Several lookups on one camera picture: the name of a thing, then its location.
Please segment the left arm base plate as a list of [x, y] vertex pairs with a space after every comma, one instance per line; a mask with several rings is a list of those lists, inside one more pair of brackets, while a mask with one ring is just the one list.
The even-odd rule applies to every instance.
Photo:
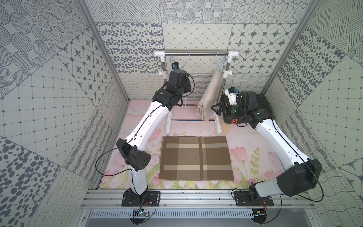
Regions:
[[160, 196], [160, 191], [146, 190], [143, 194], [137, 195], [131, 189], [128, 189], [123, 193], [122, 207], [158, 207], [160, 204]]

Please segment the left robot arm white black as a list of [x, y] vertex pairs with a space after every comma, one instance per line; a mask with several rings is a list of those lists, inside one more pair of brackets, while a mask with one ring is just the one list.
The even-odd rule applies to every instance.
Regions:
[[148, 191], [145, 170], [151, 155], [144, 151], [148, 140], [172, 108], [181, 106], [180, 101], [184, 93], [193, 91], [190, 85], [190, 74], [182, 69], [172, 70], [169, 80], [155, 92], [147, 112], [136, 128], [126, 139], [117, 141], [116, 146], [131, 169], [130, 193], [138, 200], [145, 200]]

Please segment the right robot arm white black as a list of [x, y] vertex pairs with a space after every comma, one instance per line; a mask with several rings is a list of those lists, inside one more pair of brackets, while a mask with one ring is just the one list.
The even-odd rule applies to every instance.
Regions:
[[263, 95], [229, 88], [211, 109], [228, 124], [249, 124], [273, 148], [284, 171], [272, 180], [253, 183], [249, 198], [257, 200], [273, 195], [298, 195], [320, 186], [322, 165], [300, 151], [280, 130], [271, 106]]

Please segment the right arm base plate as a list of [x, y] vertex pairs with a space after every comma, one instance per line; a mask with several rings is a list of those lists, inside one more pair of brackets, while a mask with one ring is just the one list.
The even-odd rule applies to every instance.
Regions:
[[232, 192], [232, 197], [234, 198], [237, 207], [272, 207], [274, 202], [272, 197], [260, 197], [256, 195], [251, 197], [248, 191], [236, 190]]

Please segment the light blue wire hanger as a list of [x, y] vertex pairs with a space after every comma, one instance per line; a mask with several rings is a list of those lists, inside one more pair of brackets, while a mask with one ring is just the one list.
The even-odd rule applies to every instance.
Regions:
[[[178, 62], [180, 64], [180, 69], [172, 70], [171, 66], [171, 72], [169, 75], [169, 84], [167, 85], [167, 88], [171, 90], [175, 96], [173, 97], [173, 102], [170, 102], [170, 104], [173, 104], [178, 107], [182, 107], [184, 102], [186, 102], [186, 97], [190, 96], [194, 90], [195, 90], [195, 80], [191, 76], [190, 73], [186, 71], [186, 67], [188, 65], [188, 62], [191, 58], [191, 50], [187, 50], [188, 55], [187, 56], [179, 56], [179, 60], [182, 60], [184, 58], [184, 61], [180, 63], [176, 60], [175, 55], [170, 56], [170, 63], [172, 62]], [[184, 86], [184, 74], [189, 74], [191, 86], [192, 86], [192, 92], [191, 93], [184, 93], [183, 92], [183, 86]]]
[[216, 53], [216, 58], [215, 58], [215, 72], [214, 72], [214, 74], [213, 74], [213, 77], [211, 78], [211, 81], [210, 81], [210, 83], [209, 83], [209, 85], [208, 85], [208, 87], [207, 87], [207, 89], [206, 89], [206, 96], [208, 95], [208, 92], [209, 92], [209, 89], [210, 89], [210, 87], [211, 87], [211, 85], [212, 85], [212, 82], [213, 82], [213, 80], [214, 80], [214, 77], [215, 77], [215, 75], [216, 75], [216, 73], [217, 73], [217, 71], [218, 71], [218, 67], [219, 66], [221, 66], [221, 68], [223, 68], [223, 66], [224, 66], [224, 62], [225, 62], [225, 60], [226, 60], [226, 57], [224, 56], [223, 57], [223, 59], [221, 60], [221, 62], [220, 63], [218, 63], [217, 61], [218, 61], [218, 54], [219, 54], [219, 51], [217, 51], [217, 53]]

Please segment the beige wool scarf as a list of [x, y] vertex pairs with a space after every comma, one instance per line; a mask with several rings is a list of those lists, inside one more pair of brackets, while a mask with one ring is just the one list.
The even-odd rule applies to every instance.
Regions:
[[199, 101], [198, 107], [195, 111], [201, 117], [201, 120], [208, 122], [212, 112], [211, 107], [216, 103], [217, 96], [220, 92], [223, 76], [220, 72], [215, 71], [210, 83], [208, 84], [205, 93]]

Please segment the brown plaid scarf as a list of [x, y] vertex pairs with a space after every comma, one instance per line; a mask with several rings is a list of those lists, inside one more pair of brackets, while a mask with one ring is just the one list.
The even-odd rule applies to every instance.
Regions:
[[226, 137], [164, 136], [159, 178], [171, 181], [234, 180]]

